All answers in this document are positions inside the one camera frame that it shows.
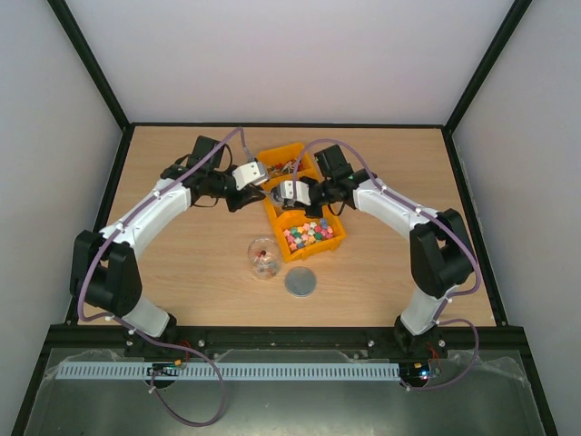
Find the yellow bin with gummies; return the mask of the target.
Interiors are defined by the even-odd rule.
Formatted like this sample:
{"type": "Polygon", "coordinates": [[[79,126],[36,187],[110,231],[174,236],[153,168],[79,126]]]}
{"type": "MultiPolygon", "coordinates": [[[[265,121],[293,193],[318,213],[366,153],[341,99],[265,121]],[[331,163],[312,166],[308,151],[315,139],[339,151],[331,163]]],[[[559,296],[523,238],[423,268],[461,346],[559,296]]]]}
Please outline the yellow bin with gummies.
{"type": "Polygon", "coordinates": [[[268,216],[272,219],[272,220],[276,220],[278,218],[280,218],[282,215],[284,215],[285,213],[300,213],[302,215],[306,215],[307,211],[311,208],[311,206],[313,205],[312,201],[311,201],[311,206],[307,206],[304,209],[290,209],[290,210],[284,210],[279,206],[275,206],[273,203],[271,203],[271,199],[270,199],[270,191],[267,193],[267,197],[266,197],[266,201],[265,201],[265,208],[267,209],[267,214],[268,216]]]}

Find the metal scoop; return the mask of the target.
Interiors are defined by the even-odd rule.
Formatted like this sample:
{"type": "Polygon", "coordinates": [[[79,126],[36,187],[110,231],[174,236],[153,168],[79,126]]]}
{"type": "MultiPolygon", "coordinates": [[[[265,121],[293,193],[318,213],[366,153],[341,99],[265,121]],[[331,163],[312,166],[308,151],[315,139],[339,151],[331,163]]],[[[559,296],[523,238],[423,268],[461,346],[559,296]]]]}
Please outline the metal scoop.
{"type": "Polygon", "coordinates": [[[275,206],[294,204],[293,182],[286,181],[274,186],[270,191],[271,203],[275,206]]]}

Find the yellow bin with lollipops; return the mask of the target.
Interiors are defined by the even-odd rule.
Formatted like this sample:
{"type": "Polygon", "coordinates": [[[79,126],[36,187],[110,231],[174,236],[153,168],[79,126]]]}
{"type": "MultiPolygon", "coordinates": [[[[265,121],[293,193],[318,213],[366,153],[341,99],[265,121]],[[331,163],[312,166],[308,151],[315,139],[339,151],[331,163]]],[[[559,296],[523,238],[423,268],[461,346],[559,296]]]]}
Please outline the yellow bin with lollipops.
{"type": "MultiPolygon", "coordinates": [[[[267,169],[270,181],[288,178],[293,174],[299,154],[304,149],[303,143],[292,143],[258,152],[257,159],[267,169]]],[[[304,154],[297,166],[298,176],[317,175],[314,164],[308,154],[304,154]]]]}

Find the yellow bin with colourful candies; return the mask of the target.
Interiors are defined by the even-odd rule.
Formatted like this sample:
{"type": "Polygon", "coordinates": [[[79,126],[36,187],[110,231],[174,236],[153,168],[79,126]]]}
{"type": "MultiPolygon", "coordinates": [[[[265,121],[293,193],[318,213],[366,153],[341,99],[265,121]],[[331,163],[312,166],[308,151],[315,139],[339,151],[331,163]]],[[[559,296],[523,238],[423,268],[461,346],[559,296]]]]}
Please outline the yellow bin with colourful candies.
{"type": "Polygon", "coordinates": [[[334,251],[347,236],[340,218],[328,212],[322,218],[285,213],[276,220],[269,217],[269,221],[286,263],[334,251]]]}

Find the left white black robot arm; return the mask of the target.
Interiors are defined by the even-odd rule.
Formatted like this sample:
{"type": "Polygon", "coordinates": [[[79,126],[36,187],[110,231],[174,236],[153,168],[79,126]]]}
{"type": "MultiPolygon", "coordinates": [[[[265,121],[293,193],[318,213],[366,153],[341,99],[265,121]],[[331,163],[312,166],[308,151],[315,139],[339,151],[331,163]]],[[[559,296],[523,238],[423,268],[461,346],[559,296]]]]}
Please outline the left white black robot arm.
{"type": "Polygon", "coordinates": [[[224,200],[234,213],[264,199],[266,166],[252,154],[244,164],[222,165],[226,140],[199,136],[189,154],[165,168],[152,190],[120,219],[74,241],[70,291],[79,320],[115,319],[153,338],[163,336],[172,316],[143,293],[138,259],[176,217],[202,197],[224,200]]]}

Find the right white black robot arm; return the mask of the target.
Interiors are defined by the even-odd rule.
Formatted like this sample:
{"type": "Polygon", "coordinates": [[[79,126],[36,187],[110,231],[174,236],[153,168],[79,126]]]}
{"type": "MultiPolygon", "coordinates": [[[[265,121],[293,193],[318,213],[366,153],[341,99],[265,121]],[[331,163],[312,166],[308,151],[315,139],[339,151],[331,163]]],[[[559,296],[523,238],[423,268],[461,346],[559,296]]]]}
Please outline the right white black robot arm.
{"type": "Polygon", "coordinates": [[[397,193],[342,141],[314,140],[301,154],[320,144],[328,145],[314,154],[323,180],[293,175],[292,183],[301,185],[293,199],[303,203],[310,218],[321,218],[324,208],[340,203],[377,218],[409,242],[416,288],[395,321],[394,340],[402,353],[416,355],[427,346],[447,304],[476,292],[482,282],[463,218],[454,209],[439,212],[397,193]]]}

